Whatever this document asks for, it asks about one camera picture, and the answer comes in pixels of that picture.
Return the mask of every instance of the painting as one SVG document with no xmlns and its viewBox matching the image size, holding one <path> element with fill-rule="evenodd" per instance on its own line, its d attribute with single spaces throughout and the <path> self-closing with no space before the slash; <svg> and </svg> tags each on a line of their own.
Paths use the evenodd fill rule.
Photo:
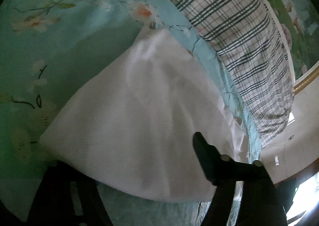
<svg viewBox="0 0 319 226">
<path fill-rule="evenodd" d="M 268 0 L 290 49 L 295 74 L 295 93 L 300 83 L 314 79 L 319 61 L 319 13 L 310 0 Z"/>
</svg>

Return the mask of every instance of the plaid fabric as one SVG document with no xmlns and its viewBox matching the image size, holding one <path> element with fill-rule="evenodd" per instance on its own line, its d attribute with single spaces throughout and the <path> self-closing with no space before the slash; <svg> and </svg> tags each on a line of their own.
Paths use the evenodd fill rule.
<svg viewBox="0 0 319 226">
<path fill-rule="evenodd" d="M 287 125 L 293 101 L 288 55 L 262 0 L 171 0 L 218 53 L 265 146 Z"/>
</svg>

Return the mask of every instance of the bed sheet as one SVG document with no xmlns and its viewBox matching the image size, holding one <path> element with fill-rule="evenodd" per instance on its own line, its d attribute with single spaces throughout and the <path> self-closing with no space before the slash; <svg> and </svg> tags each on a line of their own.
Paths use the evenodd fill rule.
<svg viewBox="0 0 319 226">
<path fill-rule="evenodd" d="M 169 0 L 4 0 L 0 7 L 0 198 L 21 219 L 26 219 L 48 164 L 37 144 L 40 135 L 83 84 L 132 45 L 145 24 L 165 26 L 194 53 L 233 115 L 243 120 L 249 161 L 259 158 L 256 126 L 224 64 Z M 207 203 L 152 202 L 104 185 L 99 191 L 115 225 L 143 220 L 148 213 L 154 225 L 172 220 L 175 225 L 198 225 L 208 208 Z"/>
</svg>

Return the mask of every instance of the pillow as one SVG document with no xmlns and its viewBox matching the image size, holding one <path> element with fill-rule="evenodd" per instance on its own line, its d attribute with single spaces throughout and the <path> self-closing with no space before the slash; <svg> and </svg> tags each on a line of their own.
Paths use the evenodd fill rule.
<svg viewBox="0 0 319 226">
<path fill-rule="evenodd" d="M 133 46 L 76 92 L 40 144 L 125 193 L 211 201 L 215 186 L 192 146 L 196 131 L 222 154 L 248 162 L 248 139 L 204 69 L 166 29 L 144 27 Z"/>
</svg>

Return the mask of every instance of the white wall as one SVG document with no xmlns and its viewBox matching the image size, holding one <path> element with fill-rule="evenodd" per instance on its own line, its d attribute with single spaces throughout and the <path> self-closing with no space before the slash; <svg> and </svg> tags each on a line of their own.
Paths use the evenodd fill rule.
<svg viewBox="0 0 319 226">
<path fill-rule="evenodd" d="M 292 114 L 295 121 L 262 150 L 262 161 L 274 183 L 319 158 L 319 77 L 295 96 Z"/>
</svg>

